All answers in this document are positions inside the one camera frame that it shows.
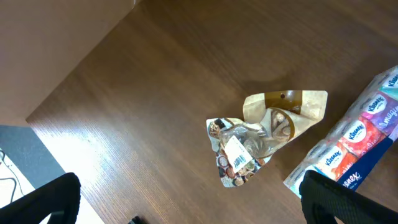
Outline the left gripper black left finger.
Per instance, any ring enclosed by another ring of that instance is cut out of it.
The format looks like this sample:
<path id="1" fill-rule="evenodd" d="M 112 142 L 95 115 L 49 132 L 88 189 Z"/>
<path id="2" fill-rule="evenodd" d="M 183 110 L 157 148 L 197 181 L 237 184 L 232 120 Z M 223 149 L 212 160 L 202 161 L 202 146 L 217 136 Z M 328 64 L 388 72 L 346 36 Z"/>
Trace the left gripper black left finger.
<path id="1" fill-rule="evenodd" d="M 63 174 L 1 209 L 1 224 L 76 223 L 81 200 L 80 180 L 72 172 Z"/>

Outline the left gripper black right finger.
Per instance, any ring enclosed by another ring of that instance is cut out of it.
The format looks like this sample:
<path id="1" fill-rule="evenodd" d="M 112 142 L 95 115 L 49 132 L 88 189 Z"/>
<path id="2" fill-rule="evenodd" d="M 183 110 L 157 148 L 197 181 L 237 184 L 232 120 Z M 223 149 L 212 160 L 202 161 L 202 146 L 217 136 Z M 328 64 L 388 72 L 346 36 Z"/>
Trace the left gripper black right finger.
<path id="1" fill-rule="evenodd" d="M 350 190 L 313 170 L 300 184 L 301 204 L 308 224 L 397 224 L 397 212 Z"/>

